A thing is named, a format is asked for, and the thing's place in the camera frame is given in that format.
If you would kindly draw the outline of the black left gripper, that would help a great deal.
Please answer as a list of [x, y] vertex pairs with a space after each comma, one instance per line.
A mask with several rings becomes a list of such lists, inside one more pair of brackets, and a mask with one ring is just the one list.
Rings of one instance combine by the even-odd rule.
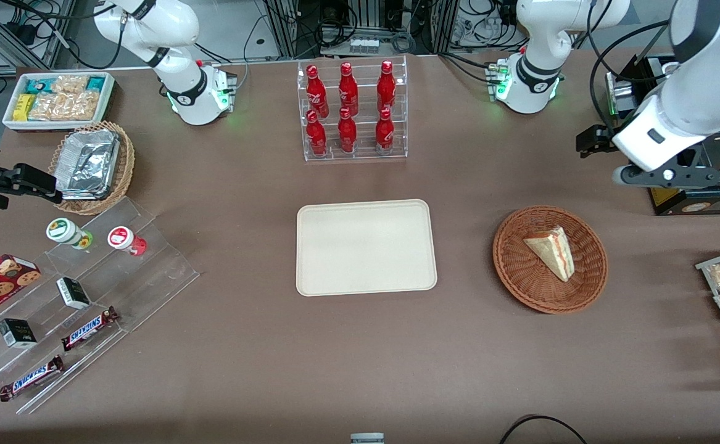
[[[575, 137], [575, 151], [581, 159], [593, 154], [610, 154], [614, 145], [609, 137], [609, 129], [605, 125], [592, 125]], [[690, 147], [674, 157], [675, 163], [681, 168], [711, 168], [717, 170], [710, 155], [703, 147]]]

